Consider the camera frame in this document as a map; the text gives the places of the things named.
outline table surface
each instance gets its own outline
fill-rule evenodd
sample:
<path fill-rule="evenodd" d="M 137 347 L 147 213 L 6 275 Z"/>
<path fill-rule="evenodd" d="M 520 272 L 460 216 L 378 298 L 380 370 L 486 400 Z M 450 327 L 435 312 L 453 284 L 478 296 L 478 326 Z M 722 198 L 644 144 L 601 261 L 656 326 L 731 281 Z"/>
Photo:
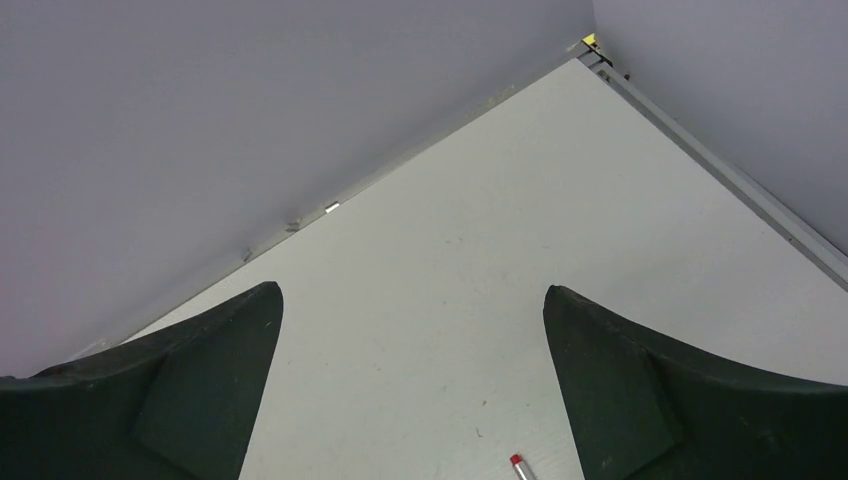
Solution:
<path fill-rule="evenodd" d="M 242 478 L 582 478 L 551 284 L 848 384 L 845 292 L 582 64 L 558 68 L 143 333 L 265 280 L 283 329 Z"/>

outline white marker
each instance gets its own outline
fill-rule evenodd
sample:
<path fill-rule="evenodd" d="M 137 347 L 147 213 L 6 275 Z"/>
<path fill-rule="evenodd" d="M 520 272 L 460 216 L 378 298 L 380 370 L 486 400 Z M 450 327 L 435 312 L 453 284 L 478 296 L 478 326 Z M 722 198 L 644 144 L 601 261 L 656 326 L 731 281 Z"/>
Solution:
<path fill-rule="evenodd" d="M 512 468 L 518 475 L 518 480 L 536 480 L 536 475 L 533 475 L 533 470 L 530 470 L 530 465 L 527 465 L 521 455 L 516 453 L 509 458 L 509 461 L 512 462 Z"/>

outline gray wall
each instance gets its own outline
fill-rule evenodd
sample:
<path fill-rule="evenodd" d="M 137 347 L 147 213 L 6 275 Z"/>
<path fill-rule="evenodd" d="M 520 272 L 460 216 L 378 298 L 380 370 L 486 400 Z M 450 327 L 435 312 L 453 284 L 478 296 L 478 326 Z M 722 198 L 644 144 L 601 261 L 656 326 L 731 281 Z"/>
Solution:
<path fill-rule="evenodd" d="M 0 375 L 155 320 L 594 29 L 590 0 L 0 2 Z"/>
<path fill-rule="evenodd" d="M 616 70 L 848 253 L 848 2 L 594 6 Z"/>

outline marker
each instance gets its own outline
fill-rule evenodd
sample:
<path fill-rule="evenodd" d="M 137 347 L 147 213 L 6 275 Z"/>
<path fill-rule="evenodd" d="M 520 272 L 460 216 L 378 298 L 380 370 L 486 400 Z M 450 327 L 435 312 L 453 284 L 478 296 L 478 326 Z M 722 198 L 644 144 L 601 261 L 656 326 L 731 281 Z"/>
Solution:
<path fill-rule="evenodd" d="M 530 465 L 527 465 L 521 455 L 516 453 L 509 461 L 512 462 L 512 469 L 518 475 L 518 480 L 536 480 L 536 475 L 533 475 L 533 470 L 530 470 Z"/>

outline white tabletop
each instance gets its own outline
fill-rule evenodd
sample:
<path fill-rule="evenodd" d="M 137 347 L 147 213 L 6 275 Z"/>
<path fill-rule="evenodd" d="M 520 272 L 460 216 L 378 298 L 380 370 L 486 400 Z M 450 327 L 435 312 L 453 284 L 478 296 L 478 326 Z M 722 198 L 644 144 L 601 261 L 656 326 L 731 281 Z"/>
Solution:
<path fill-rule="evenodd" d="M 144 333 L 265 280 L 285 314 L 244 479 L 582 478 L 551 284 L 848 384 L 848 297 L 576 61 Z"/>

